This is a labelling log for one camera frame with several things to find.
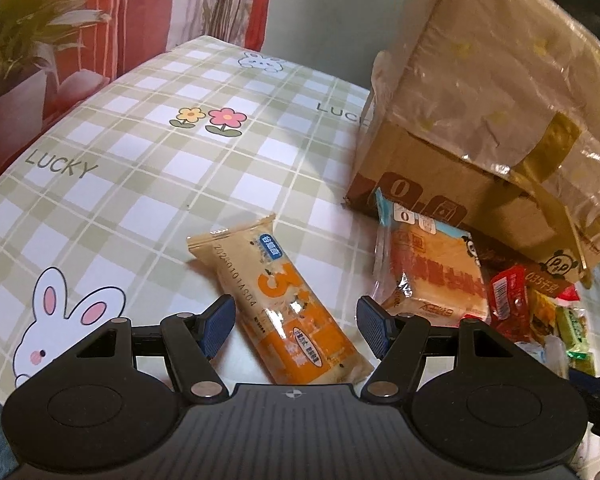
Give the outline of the green checked tablecloth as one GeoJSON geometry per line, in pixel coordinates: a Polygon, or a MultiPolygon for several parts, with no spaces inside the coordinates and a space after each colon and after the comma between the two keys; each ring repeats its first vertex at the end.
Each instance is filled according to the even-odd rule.
{"type": "Polygon", "coordinates": [[[137,325],[215,300],[187,237],[274,214],[275,235],[350,337],[376,223],[344,203],[367,91],[201,37],[75,107],[0,177],[0,400],[113,287],[137,325]]]}

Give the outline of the orange beige biscuit bar packet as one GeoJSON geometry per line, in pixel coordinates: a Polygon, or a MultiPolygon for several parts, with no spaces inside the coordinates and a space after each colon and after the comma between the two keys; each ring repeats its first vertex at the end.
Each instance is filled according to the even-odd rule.
{"type": "Polygon", "coordinates": [[[190,236],[188,251],[233,296],[237,318],[279,385],[357,384],[372,371],[273,233],[275,216],[190,236]]]}

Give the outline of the orange bread snack packet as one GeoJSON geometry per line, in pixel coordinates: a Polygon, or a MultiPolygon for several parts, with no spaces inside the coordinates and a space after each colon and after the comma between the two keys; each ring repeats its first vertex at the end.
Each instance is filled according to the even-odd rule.
{"type": "Polygon", "coordinates": [[[391,315],[414,314],[434,326],[489,317],[471,235],[375,192],[378,232],[373,300],[391,315]]]}

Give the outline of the red barcode snack packet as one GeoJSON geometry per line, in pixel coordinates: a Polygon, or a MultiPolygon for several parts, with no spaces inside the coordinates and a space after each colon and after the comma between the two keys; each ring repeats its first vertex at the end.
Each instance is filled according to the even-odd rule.
{"type": "Polygon", "coordinates": [[[490,325],[513,342],[530,342],[530,310],[526,271],[520,264],[491,278],[488,293],[490,325]]]}

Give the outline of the white blue dotted packet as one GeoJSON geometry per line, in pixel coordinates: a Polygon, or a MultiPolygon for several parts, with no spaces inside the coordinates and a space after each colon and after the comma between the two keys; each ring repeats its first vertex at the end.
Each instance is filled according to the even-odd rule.
{"type": "Polygon", "coordinates": [[[544,344],[537,341],[519,341],[516,346],[533,359],[545,365],[561,378],[568,378],[569,358],[564,342],[555,335],[547,335],[544,344]]]}

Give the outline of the green pineapple cake packet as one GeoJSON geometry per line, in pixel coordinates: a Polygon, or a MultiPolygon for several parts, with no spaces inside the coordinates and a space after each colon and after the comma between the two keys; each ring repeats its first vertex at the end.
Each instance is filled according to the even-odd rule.
{"type": "Polygon", "coordinates": [[[595,376],[595,361],[588,341],[588,324],[581,308],[556,308],[556,324],[559,337],[566,347],[569,366],[580,372],[595,376]]]}

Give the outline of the yellow orange snack packet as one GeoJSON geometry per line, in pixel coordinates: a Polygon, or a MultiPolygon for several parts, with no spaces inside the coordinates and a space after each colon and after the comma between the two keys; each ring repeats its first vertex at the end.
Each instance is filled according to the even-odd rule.
{"type": "Polygon", "coordinates": [[[547,336],[557,336],[556,304],[534,288],[527,289],[530,330],[539,344],[545,344],[547,336]]]}

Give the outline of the potted green plant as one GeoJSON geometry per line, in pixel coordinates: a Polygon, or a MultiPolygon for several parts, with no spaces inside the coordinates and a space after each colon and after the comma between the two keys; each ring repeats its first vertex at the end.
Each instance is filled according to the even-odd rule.
{"type": "Polygon", "coordinates": [[[53,70],[55,54],[81,49],[80,31],[110,20],[87,0],[0,0],[0,97],[37,70],[53,70]]]}

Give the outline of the taped cardboard box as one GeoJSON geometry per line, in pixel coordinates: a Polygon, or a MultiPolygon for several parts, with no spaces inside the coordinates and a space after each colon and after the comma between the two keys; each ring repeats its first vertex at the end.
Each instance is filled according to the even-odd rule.
{"type": "Polygon", "coordinates": [[[579,281],[600,263],[600,40],[553,0],[406,0],[346,199],[376,192],[579,281]]]}

